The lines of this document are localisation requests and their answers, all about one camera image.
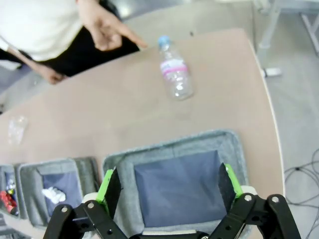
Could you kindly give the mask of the person's left hand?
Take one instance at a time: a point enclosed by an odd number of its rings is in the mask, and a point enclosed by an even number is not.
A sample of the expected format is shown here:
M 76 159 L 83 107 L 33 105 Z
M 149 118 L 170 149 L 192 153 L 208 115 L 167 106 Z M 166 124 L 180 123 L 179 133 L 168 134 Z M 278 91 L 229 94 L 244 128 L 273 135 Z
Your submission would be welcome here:
M 96 0 L 77 2 L 79 17 L 90 32 L 95 48 L 100 51 L 114 50 L 122 46 L 122 38 L 146 48 L 147 44 L 113 13 L 104 9 Z

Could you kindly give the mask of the person's right hand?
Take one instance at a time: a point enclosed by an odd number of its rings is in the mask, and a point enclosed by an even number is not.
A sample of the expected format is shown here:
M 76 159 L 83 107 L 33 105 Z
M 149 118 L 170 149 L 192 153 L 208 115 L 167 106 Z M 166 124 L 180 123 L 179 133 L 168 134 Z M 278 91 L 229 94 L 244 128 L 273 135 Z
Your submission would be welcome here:
M 50 84 L 53 84 L 53 85 L 67 78 L 66 75 L 58 73 L 47 66 L 40 65 L 38 72 L 44 79 L 46 79 Z

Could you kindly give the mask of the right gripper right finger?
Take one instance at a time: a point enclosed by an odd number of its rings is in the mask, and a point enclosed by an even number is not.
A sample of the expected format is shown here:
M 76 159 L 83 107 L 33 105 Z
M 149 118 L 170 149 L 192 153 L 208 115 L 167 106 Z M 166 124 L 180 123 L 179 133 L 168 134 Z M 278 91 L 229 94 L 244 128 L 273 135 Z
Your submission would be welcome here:
M 237 239 L 247 225 L 255 225 L 264 239 L 301 238 L 283 195 L 262 199 L 244 193 L 233 169 L 225 163 L 219 167 L 218 188 L 227 214 L 210 235 L 212 239 Z

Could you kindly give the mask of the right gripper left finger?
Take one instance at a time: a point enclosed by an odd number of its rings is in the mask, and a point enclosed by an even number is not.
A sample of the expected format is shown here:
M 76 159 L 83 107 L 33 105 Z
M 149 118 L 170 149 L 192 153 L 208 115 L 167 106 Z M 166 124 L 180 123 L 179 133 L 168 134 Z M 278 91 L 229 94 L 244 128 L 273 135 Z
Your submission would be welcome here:
M 98 190 L 96 199 L 73 208 L 68 204 L 55 207 L 47 225 L 45 239 L 82 239 L 87 232 L 101 239 L 125 239 L 114 221 L 122 190 L 117 169 L 109 169 Z

